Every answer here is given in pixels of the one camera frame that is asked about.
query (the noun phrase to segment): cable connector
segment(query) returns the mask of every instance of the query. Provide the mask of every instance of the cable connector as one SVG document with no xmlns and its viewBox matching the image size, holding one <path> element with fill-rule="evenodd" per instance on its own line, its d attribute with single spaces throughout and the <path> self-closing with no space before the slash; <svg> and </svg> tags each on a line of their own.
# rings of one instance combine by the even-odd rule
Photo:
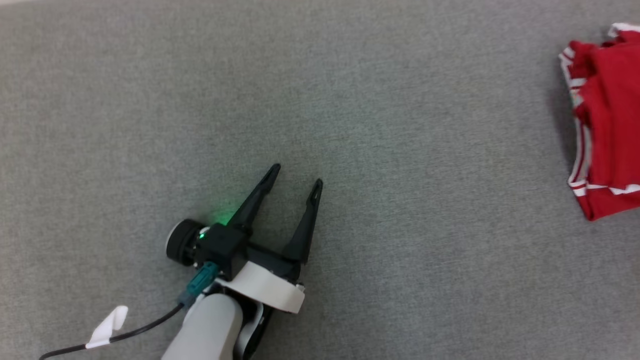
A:
<svg viewBox="0 0 640 360">
<path fill-rule="evenodd" d="M 198 273 L 189 281 L 187 289 L 178 297 L 178 304 L 184 305 L 184 309 L 189 309 L 201 292 L 213 283 L 216 276 L 218 276 L 218 266 L 210 261 L 204 263 Z"/>
</svg>

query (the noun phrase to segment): black cable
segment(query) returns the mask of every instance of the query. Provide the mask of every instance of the black cable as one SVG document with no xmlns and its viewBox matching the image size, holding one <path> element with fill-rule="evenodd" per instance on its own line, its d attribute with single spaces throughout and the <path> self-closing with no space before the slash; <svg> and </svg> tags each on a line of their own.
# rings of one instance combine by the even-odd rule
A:
<svg viewBox="0 0 640 360">
<path fill-rule="evenodd" d="M 161 323 L 169 320 L 169 318 L 171 318 L 173 315 L 176 315 L 178 313 L 178 311 L 180 311 L 180 309 L 182 309 L 182 307 L 184 307 L 183 304 L 179 304 L 178 306 L 176 306 L 173 310 L 169 311 L 169 313 L 167 315 L 164 315 L 163 317 L 161 317 L 160 319 L 146 325 L 143 326 L 139 329 L 133 330 L 133 331 L 129 331 L 126 332 L 122 335 L 118 335 L 118 336 L 112 336 L 109 338 L 109 343 L 114 343 L 116 341 L 120 341 L 120 340 L 124 340 L 124 339 L 128 339 L 131 338 L 132 336 L 135 335 L 140 335 L 145 331 L 149 331 L 151 329 L 153 329 L 154 327 L 160 325 Z M 61 348 L 59 350 L 55 350 L 55 351 L 50 351 L 46 354 L 44 354 L 43 356 L 40 356 L 39 360 L 44 360 L 44 359 L 48 359 L 50 357 L 53 356 L 58 356 L 58 355 L 62 355 L 62 354 L 68 354 L 70 352 L 76 352 L 76 351 L 80 351 L 80 350 L 84 350 L 86 349 L 86 344 L 83 345 L 76 345 L 74 347 L 68 347 L 68 348 Z"/>
<path fill-rule="evenodd" d="M 161 323 L 169 320 L 169 318 L 171 318 L 173 315 L 176 315 L 178 313 L 178 311 L 180 311 L 180 309 L 182 309 L 183 306 L 184 306 L 183 304 L 179 304 L 173 310 L 169 311 L 169 313 L 167 315 L 164 315 L 163 317 L 161 317 L 160 319 L 150 323 L 149 325 L 143 326 L 143 327 L 141 327 L 139 329 L 136 329 L 136 330 L 133 330 L 133 331 L 125 332 L 122 335 L 112 336 L 112 337 L 109 338 L 109 342 L 110 343 L 114 343 L 116 341 L 128 339 L 128 338 L 130 338 L 132 336 L 135 336 L 135 335 L 140 335 L 145 331 L 149 331 L 149 330 L 153 329 L 154 327 L 160 325 Z"/>
<path fill-rule="evenodd" d="M 48 359 L 48 358 L 53 357 L 53 356 L 58 356 L 58 355 L 62 355 L 62 354 L 68 354 L 70 352 L 80 351 L 80 350 L 84 350 L 84 349 L 85 349 L 84 345 L 76 345 L 74 347 L 61 348 L 60 350 L 50 351 L 50 352 L 44 354 L 43 356 L 40 356 L 40 360 L 44 360 L 44 359 Z"/>
</svg>

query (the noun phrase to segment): white stripe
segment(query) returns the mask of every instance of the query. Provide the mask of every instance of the white stripe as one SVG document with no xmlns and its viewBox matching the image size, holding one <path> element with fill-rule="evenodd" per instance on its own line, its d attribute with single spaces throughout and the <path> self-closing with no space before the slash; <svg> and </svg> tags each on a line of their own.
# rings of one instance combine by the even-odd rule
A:
<svg viewBox="0 0 640 360">
<path fill-rule="evenodd" d="M 573 103 L 573 108 L 576 109 L 580 106 L 584 99 L 580 96 L 580 89 L 571 89 L 569 91 L 569 95 L 571 96 L 571 102 Z"/>
<path fill-rule="evenodd" d="M 586 188 L 573 189 L 573 194 L 576 197 L 585 196 L 587 195 L 587 189 Z"/>
<path fill-rule="evenodd" d="M 569 186 L 578 186 L 584 184 L 586 181 L 578 177 L 578 167 L 580 166 L 580 161 L 582 160 L 582 137 L 580 136 L 580 130 L 582 129 L 582 125 L 580 124 L 580 120 L 574 118 L 575 123 L 575 161 L 573 162 L 573 170 L 571 171 L 571 175 L 569 176 Z"/>
<path fill-rule="evenodd" d="M 566 86 L 571 88 L 571 75 L 569 74 L 569 65 L 573 64 L 567 58 L 560 55 L 560 67 L 562 68 L 562 73 L 564 74 L 564 81 L 566 82 Z"/>
<path fill-rule="evenodd" d="M 584 85 L 584 83 L 586 82 L 587 82 L 587 79 L 585 78 L 577 78 L 577 79 L 571 79 L 570 84 L 572 88 L 577 88 Z"/>
<path fill-rule="evenodd" d="M 640 33 L 640 26 L 630 25 L 626 22 L 616 22 L 615 24 L 611 25 L 611 28 L 609 29 L 607 35 L 612 38 L 616 38 L 618 37 L 618 35 L 620 35 L 620 31 L 637 31 Z"/>
<path fill-rule="evenodd" d="M 571 47 L 567 47 L 563 51 L 563 54 L 565 54 L 566 57 L 569 58 L 569 59 L 573 59 L 575 57 L 575 51 L 573 51 L 573 49 Z"/>
<path fill-rule="evenodd" d="M 634 193 L 634 192 L 640 192 L 640 185 L 631 184 L 631 185 L 627 185 L 626 189 L 609 188 L 609 190 L 611 190 L 611 192 L 614 195 L 620 195 L 623 193 Z"/>
<path fill-rule="evenodd" d="M 596 184 L 589 184 L 589 183 L 587 183 L 587 186 L 586 186 L 587 189 L 604 189 L 606 187 L 607 187 L 606 185 L 596 185 Z"/>
</svg>

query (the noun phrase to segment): white cable clip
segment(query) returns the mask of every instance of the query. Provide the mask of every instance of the white cable clip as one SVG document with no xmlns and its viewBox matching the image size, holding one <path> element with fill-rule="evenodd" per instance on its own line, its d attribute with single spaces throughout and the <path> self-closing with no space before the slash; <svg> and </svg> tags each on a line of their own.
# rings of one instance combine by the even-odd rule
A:
<svg viewBox="0 0 640 360">
<path fill-rule="evenodd" d="M 128 312 L 128 307 L 124 305 L 117 306 L 111 314 L 95 328 L 93 335 L 91 335 L 91 340 L 89 340 L 84 347 L 94 348 L 109 344 L 109 338 L 113 334 L 113 331 L 122 328 Z"/>
</svg>

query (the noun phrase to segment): folded red garment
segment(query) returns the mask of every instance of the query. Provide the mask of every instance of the folded red garment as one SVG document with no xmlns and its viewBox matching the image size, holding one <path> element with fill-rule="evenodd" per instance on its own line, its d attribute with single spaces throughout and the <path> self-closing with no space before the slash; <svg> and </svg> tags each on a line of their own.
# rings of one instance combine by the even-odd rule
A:
<svg viewBox="0 0 640 360">
<path fill-rule="evenodd" d="M 614 24 L 610 35 L 560 54 L 578 135 L 568 182 L 589 220 L 640 206 L 640 27 Z"/>
</svg>

